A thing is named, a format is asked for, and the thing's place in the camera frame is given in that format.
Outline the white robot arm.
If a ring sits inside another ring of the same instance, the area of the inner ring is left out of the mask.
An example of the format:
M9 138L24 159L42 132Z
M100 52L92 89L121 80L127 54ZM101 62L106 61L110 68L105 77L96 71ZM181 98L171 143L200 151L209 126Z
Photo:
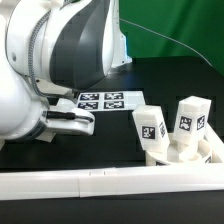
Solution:
M119 0L0 0L0 139L91 135L72 93L131 62Z

